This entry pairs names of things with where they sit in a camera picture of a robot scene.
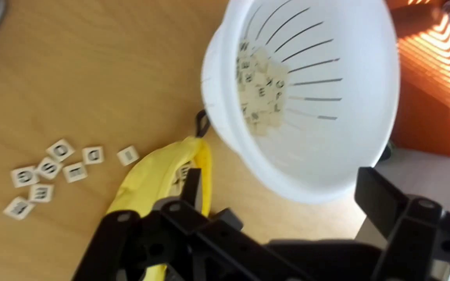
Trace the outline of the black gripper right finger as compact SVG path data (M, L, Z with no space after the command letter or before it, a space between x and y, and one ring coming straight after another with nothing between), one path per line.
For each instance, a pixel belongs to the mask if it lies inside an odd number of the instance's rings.
M372 166L360 166L355 201L382 235L388 237L410 198Z

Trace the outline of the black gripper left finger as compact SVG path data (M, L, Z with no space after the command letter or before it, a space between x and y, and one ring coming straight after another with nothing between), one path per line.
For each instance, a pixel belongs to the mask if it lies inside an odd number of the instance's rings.
M201 168L190 168L182 190L182 199L193 205L196 210L201 209L201 177Z

